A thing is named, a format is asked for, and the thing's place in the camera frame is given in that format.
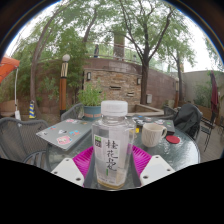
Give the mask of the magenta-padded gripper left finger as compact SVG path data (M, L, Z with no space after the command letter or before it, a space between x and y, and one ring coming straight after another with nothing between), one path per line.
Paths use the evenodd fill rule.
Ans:
M74 158L65 158L51 173L78 186L90 188L95 165L93 152L93 147L89 147Z

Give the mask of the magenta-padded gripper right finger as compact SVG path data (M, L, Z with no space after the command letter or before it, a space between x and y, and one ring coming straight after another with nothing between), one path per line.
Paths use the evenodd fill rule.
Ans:
M174 172L160 155L151 156L141 148L133 147L132 177L135 187L143 187Z

